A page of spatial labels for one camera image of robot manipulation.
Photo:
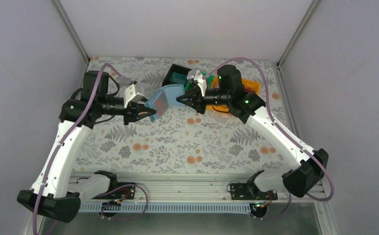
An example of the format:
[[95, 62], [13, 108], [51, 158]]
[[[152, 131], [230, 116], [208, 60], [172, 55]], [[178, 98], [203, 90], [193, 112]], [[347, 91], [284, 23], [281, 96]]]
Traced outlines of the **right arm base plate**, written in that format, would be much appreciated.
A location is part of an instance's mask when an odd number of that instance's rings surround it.
[[228, 185], [227, 190], [230, 192], [232, 200], [248, 201], [248, 200], [277, 200], [276, 191], [260, 191], [256, 186], [247, 183], [233, 182]]

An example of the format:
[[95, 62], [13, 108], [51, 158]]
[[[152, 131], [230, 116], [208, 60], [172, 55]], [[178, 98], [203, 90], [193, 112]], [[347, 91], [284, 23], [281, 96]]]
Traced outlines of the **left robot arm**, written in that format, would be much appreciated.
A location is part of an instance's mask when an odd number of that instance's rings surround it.
[[121, 184], [114, 173], [99, 170], [90, 178], [70, 186], [75, 160], [93, 127], [101, 117], [122, 116], [124, 124], [155, 114], [144, 106], [143, 87], [131, 81], [123, 95], [108, 92], [113, 78], [96, 70], [84, 74], [83, 86], [67, 100], [59, 115], [55, 143], [40, 175], [30, 189], [21, 190], [17, 201], [31, 212], [69, 223], [85, 202], [99, 197], [122, 197]]

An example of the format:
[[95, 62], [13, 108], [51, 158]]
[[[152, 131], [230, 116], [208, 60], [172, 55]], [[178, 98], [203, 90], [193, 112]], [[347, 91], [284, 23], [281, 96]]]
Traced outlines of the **blue leather card holder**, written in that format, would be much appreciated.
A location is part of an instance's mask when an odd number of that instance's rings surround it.
[[149, 118], [152, 122], [160, 118], [169, 107], [181, 107], [184, 104], [177, 101], [177, 97], [185, 94], [184, 86], [181, 84], [169, 84], [162, 86], [155, 95], [144, 105], [156, 111]]

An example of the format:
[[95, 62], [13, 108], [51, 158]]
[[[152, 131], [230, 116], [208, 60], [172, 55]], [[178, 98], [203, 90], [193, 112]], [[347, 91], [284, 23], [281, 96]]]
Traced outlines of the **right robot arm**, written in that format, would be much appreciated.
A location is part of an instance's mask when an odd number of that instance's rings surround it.
[[231, 115], [250, 126], [273, 145], [289, 166], [286, 173], [264, 170], [256, 173], [247, 193], [252, 199], [260, 199], [266, 191], [286, 189], [302, 198], [325, 176], [329, 155], [323, 149], [315, 150], [295, 136], [273, 116], [266, 102], [256, 93], [245, 90], [241, 73], [233, 65], [224, 65], [217, 71], [218, 88], [208, 88], [199, 70], [190, 70], [187, 80], [192, 87], [177, 101], [200, 114], [207, 106], [225, 105]]

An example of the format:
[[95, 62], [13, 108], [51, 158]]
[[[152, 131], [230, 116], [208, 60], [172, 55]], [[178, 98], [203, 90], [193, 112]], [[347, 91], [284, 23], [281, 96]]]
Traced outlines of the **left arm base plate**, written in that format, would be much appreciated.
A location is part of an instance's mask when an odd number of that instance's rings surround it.
[[93, 197], [94, 200], [129, 200], [134, 199], [136, 185], [132, 182], [118, 182], [109, 187], [108, 191]]

